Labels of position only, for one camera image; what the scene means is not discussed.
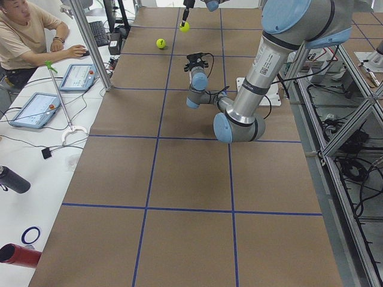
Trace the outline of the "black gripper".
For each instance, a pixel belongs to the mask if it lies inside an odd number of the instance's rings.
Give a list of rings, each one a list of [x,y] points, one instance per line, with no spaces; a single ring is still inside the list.
[[[185,64],[184,69],[193,69],[196,67],[201,67],[203,69],[208,67],[208,62],[203,60],[202,58],[191,59],[188,63]]]
[[[183,5],[185,6],[185,9],[183,11],[183,16],[181,19],[181,27],[184,27],[187,23],[187,19],[189,16],[189,9],[193,8],[195,5],[195,0],[183,0]]]

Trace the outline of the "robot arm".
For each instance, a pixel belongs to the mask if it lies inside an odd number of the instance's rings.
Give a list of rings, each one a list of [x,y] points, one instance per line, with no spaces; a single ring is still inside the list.
[[[215,11],[220,4],[224,3],[226,0],[202,0],[202,2],[206,5],[207,9],[212,12]],[[186,25],[189,12],[192,8],[194,8],[195,0],[183,0],[183,16],[181,19],[180,27],[183,28]]]
[[[198,108],[215,105],[215,137],[224,143],[251,142],[265,132],[265,121],[256,113],[288,55],[306,48],[339,45],[351,35],[353,1],[267,1],[262,11],[262,38],[257,55],[234,100],[226,92],[207,92],[208,66],[201,54],[190,54],[185,71],[190,74],[186,104]]]

